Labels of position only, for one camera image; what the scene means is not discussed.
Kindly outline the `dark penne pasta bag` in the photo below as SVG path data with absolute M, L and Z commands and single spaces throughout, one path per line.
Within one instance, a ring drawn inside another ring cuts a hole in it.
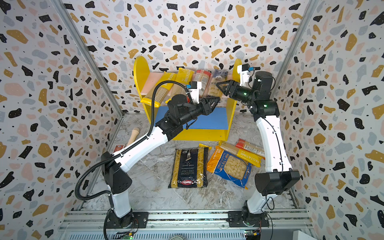
M 169 189 L 208 186 L 207 163 L 211 147 L 176 149 Z

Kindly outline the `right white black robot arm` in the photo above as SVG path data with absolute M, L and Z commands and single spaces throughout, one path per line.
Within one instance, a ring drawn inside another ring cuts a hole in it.
M 243 87 L 234 80 L 220 82 L 216 86 L 225 96 L 246 104 L 261 133 L 265 172 L 255 175 L 257 190 L 243 207 L 244 218 L 259 217 L 275 197 L 298 182 L 300 173 L 292 168 L 284 148 L 280 112 L 271 98 L 275 78 L 265 71 L 255 72 L 252 76 L 245 71 L 241 75 L 252 81 L 251 88 Z

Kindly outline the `yellow Pastatime spaghetti pack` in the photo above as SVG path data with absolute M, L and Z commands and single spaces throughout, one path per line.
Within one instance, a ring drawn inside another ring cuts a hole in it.
M 164 81 L 175 81 L 176 76 L 177 76 L 176 73 L 164 72 L 162 76 L 156 81 L 156 84 L 143 97 L 143 99 L 141 100 L 141 103 L 145 105 L 151 105 L 152 102 L 154 102 L 156 108 L 160 107 L 174 84 L 173 83 L 162 84 L 158 88 L 157 92 L 154 94 L 156 86 L 163 83 Z

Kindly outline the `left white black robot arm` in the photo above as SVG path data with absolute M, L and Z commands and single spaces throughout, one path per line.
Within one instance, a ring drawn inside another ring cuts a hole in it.
M 110 206 L 117 218 L 122 219 L 132 211 L 128 191 L 132 179 L 128 171 L 152 150 L 180 134 L 190 121 L 211 114 L 219 102 L 219 97 L 207 97 L 192 104 L 185 95 L 176 95 L 168 102 L 169 109 L 164 117 L 155 123 L 147 135 L 109 155 L 109 162 L 102 166 L 102 172 L 110 191 Z

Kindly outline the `red clear spaghetti pack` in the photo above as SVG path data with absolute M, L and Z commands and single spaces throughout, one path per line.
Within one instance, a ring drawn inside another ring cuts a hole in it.
M 200 97 L 205 97 L 205 90 L 208 84 L 208 81 L 211 77 L 211 72 L 205 70 L 197 70 L 194 81 L 200 82 L 202 84 L 202 88 L 199 90 Z

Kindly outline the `blue yellow spaghetti pack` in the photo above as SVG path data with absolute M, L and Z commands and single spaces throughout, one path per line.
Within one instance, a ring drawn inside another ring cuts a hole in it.
M 228 77 L 228 71 L 225 70 L 215 70 L 213 73 L 213 77 L 211 79 L 209 89 L 208 89 L 208 96 L 211 97 L 221 97 L 222 92 L 219 90 L 219 88 L 216 86 L 217 83 L 225 82 Z

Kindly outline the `blue orange orecchiette bag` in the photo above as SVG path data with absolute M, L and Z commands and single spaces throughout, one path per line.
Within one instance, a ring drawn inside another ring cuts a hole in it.
M 237 186 L 246 189 L 252 164 L 248 163 L 230 152 L 216 146 L 216 149 L 207 163 L 207 171 L 228 180 Z

